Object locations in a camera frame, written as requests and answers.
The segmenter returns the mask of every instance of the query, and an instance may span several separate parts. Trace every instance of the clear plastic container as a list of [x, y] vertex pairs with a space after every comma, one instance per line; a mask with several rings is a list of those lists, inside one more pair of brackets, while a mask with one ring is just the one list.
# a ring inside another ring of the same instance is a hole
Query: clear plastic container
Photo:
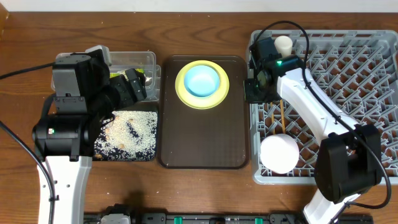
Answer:
[[[68, 56], [71, 53], [60, 53], [57, 58]], [[130, 68], [144, 69], [145, 89], [147, 98], [144, 101], [159, 101], [160, 96], [160, 66], [156, 65], [156, 56], [153, 52], [110, 52], [112, 66], [111, 73]], [[51, 80], [51, 89], [55, 91], [54, 81]]]

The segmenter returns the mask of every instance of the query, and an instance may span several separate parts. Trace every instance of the black base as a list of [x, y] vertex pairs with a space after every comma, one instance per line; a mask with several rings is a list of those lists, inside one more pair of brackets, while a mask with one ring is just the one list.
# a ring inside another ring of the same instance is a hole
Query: black base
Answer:
[[[85, 215], [84, 224], [101, 223], [101, 215]], [[270, 215], [166, 215], [145, 213], [140, 220], [132, 217], [133, 224], [307, 224], [301, 214]], [[336, 224], [373, 224], [369, 215], [343, 215]]]

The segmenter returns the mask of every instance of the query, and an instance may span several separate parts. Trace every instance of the gray dish rack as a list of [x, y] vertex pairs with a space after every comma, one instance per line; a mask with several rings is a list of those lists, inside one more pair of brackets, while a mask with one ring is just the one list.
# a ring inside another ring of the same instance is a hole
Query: gray dish rack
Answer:
[[[260, 30], [251, 34], [249, 45], [258, 33]], [[307, 67], [312, 76], [343, 111], [360, 124], [372, 123], [380, 130], [382, 162], [391, 183], [398, 184], [398, 34], [391, 30], [307, 30], [307, 34]], [[280, 35], [289, 36], [292, 53], [304, 58], [306, 42], [300, 30], [267, 30], [261, 39]], [[253, 77], [249, 67], [248, 77]], [[282, 132], [280, 104], [250, 105], [252, 177], [258, 184], [315, 184], [318, 144], [297, 112], [286, 101], [283, 107], [285, 130], [297, 141], [300, 159], [296, 168], [284, 175], [261, 164], [261, 141], [274, 130]]]

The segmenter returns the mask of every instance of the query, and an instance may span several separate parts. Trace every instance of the wooden stick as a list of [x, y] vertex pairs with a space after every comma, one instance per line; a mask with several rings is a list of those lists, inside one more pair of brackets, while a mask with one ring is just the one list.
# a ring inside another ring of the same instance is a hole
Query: wooden stick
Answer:
[[272, 122], [272, 123], [271, 123], [271, 125], [274, 124], [274, 121], [275, 121], [275, 120], [274, 120], [274, 112], [272, 112], [272, 115], [271, 115], [271, 122]]
[[279, 106], [280, 106], [280, 116], [282, 119], [282, 131], [284, 134], [286, 134], [286, 129], [285, 129], [285, 112], [284, 112], [284, 102], [283, 100], [279, 101]]

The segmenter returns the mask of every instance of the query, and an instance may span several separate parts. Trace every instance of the table surface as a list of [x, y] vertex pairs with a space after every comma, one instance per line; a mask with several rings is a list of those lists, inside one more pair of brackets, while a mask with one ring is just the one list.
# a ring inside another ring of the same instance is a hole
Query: table surface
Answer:
[[[238, 55], [244, 58], [250, 33], [271, 22], [291, 20], [305, 29], [398, 30], [398, 14], [324, 13], [59, 13], [13, 12], [0, 42], [0, 73], [52, 62], [60, 52], [79, 52], [95, 45], [112, 51], [155, 52], [162, 65], [170, 55]], [[275, 29], [293, 29], [279, 25]], [[30, 147], [50, 89], [46, 68], [0, 81], [0, 119]], [[0, 131], [0, 220], [37, 223], [39, 176], [34, 161]], [[299, 211], [315, 186], [257, 185], [251, 167], [240, 170], [169, 170], [152, 162], [94, 162], [85, 195], [85, 211], [98, 212], [126, 203], [169, 212], [259, 214]], [[373, 187], [359, 202], [384, 200], [385, 186]], [[370, 213], [376, 223], [398, 220], [398, 187], [382, 210]]]

